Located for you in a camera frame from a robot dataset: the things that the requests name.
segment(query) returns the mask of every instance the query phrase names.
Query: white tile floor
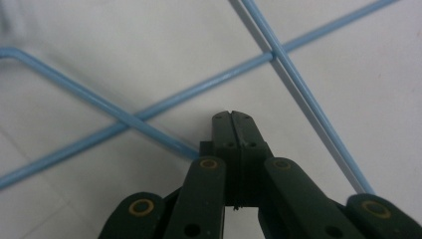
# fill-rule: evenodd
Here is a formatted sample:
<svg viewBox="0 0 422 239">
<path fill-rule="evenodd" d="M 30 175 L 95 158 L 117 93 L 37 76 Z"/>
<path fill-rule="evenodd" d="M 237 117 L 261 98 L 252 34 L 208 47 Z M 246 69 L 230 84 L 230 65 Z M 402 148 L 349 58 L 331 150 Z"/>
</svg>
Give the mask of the white tile floor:
<svg viewBox="0 0 422 239">
<path fill-rule="evenodd" d="M 226 1 L 16 2 L 0 0 L 16 14 L 12 45 L 129 112 L 261 53 Z M 286 42 L 372 1 L 258 2 Z M 420 9 L 419 0 L 399 1 L 291 57 L 377 193 L 422 222 Z M 225 110 L 250 114 L 273 153 L 294 159 L 329 197 L 344 203 L 353 193 L 268 65 L 149 123 L 197 147 Z M 112 122 L 20 64 L 0 62 L 0 175 Z M 127 131 L 0 191 L 0 238 L 96 238 L 125 197 L 165 196 L 188 166 Z M 225 231 L 263 238 L 254 209 L 227 209 Z"/>
</svg>

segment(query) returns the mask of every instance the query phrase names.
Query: blue metal rod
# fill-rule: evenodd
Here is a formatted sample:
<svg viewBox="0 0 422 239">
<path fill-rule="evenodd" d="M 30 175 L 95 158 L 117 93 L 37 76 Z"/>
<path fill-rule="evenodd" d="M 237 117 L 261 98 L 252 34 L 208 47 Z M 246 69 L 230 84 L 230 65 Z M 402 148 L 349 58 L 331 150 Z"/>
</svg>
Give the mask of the blue metal rod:
<svg viewBox="0 0 422 239">
<path fill-rule="evenodd" d="M 5 52 L 4 49 L 0 49 L 0 59 L 4 58 Z M 204 93 L 208 90 L 211 90 L 217 86 L 220 86 L 223 83 L 228 82 L 229 80 L 234 79 L 237 76 L 240 76 L 252 69 L 255 69 L 264 63 L 267 63 L 273 60 L 273 55 L 271 53 L 265 53 L 261 56 L 253 58 L 237 67 L 234 67 L 226 72 L 223 72 L 217 76 L 214 76 L 202 83 L 199 83 L 185 91 L 182 91 L 172 97 L 169 97 L 144 111 L 141 111 L 135 114 L 140 120 L 149 120 L 164 111 L 175 107 L 201 93 Z M 122 122 L 117 122 L 111 126 L 108 126 L 90 136 L 87 136 L 77 142 L 74 142 L 68 146 L 63 147 L 62 149 L 53 152 L 49 155 L 46 155 L 36 161 L 29 163 L 21 168 L 18 168 L 2 177 L 0 177 L 0 189 L 3 189 L 7 186 L 10 186 L 20 180 L 23 180 L 37 172 L 40 172 L 44 169 L 47 169 L 59 162 L 62 162 L 73 155 L 76 155 L 86 149 L 89 149 L 99 143 L 106 141 L 107 139 L 118 135 L 128 129 L 128 126 Z"/>
<path fill-rule="evenodd" d="M 300 37 L 297 37 L 296 39 L 284 44 L 283 48 L 286 52 L 290 52 L 397 1 L 398 0 L 379 0 L 371 3 L 350 14 L 345 15 L 344 17 L 338 18 L 326 25 L 318 27 Z"/>
<path fill-rule="evenodd" d="M 290 60 L 289 55 L 283 49 L 282 44 L 277 39 L 276 35 L 274 34 L 270 25 L 267 23 L 266 19 L 264 18 L 264 16 L 258 9 L 255 2 L 253 0 L 242 0 L 242 2 L 244 6 L 246 7 L 246 9 L 248 10 L 251 17 L 254 19 L 258 28 L 261 30 L 264 37 L 266 38 L 266 40 L 268 41 L 268 43 L 274 50 L 277 58 L 286 69 L 287 73 L 289 74 L 290 78 L 292 79 L 298 91 L 301 93 L 305 102 L 308 104 L 311 111 L 316 116 L 316 120 L 321 125 L 321 127 L 323 128 L 323 130 L 325 131 L 325 133 L 331 140 L 333 146 L 336 148 L 336 150 L 340 154 L 341 160 L 347 166 L 347 167 L 341 167 L 341 170 L 346 176 L 351 175 L 347 178 L 349 182 L 351 183 L 351 185 L 354 187 L 354 189 L 357 192 L 374 193 L 373 189 L 367 182 L 363 173 L 360 171 L 354 159 L 351 157 L 347 148 L 344 146 L 343 142 L 339 138 L 335 129 L 332 127 L 325 113 L 322 111 L 322 108 L 317 103 L 317 100 L 311 93 L 308 86 L 305 84 L 304 80 L 302 79 L 302 76 L 299 74 L 295 65 Z"/>
<path fill-rule="evenodd" d="M 163 145 L 191 159 L 194 159 L 198 156 L 198 152 L 196 150 L 166 135 L 165 133 L 159 131 L 158 129 L 146 124 L 145 122 L 136 118 L 135 116 L 132 116 L 131 114 L 125 112 L 124 110 L 120 109 L 118 106 L 108 102 L 106 99 L 100 97 L 99 95 L 88 90 L 82 85 L 76 82 L 73 82 L 69 78 L 65 77 L 63 74 L 45 65 L 44 63 L 35 59 L 34 57 L 15 48 L 3 49 L 2 53 L 3 53 L 2 54 L 3 58 L 10 57 L 24 63 L 25 65 L 31 67 L 32 69 L 34 69 L 41 75 L 44 75 L 45 77 L 47 77 L 47 79 L 49 79 L 51 82 L 73 93 L 74 95 L 76 95 L 77 97 L 80 97 L 81 99 L 87 101 L 88 103 L 100 108 L 104 112 L 126 123 L 127 125 L 136 128 L 140 132 L 143 132 L 147 136 L 162 143 Z"/>
</svg>

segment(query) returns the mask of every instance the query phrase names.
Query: white surface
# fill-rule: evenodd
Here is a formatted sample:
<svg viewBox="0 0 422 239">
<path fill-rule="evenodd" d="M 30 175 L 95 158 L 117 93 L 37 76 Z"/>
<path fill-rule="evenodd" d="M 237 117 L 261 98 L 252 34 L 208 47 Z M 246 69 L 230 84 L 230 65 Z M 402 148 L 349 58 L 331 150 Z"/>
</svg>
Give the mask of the white surface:
<svg viewBox="0 0 422 239">
<path fill-rule="evenodd" d="M 259 1 L 282 42 L 371 1 Z M 0 46 L 17 46 L 129 112 L 261 54 L 226 1 L 0 1 Z M 375 191 L 422 222 L 422 2 L 399 1 L 291 53 Z M 0 172 L 114 122 L 26 70 L 0 63 Z M 152 125 L 198 146 L 221 111 L 251 115 L 274 155 L 332 199 L 351 186 L 270 65 Z M 0 192 L 1 238 L 95 238 L 137 191 L 165 196 L 189 161 L 128 131 Z M 226 238 L 263 237 L 257 212 L 226 211 Z"/>
</svg>

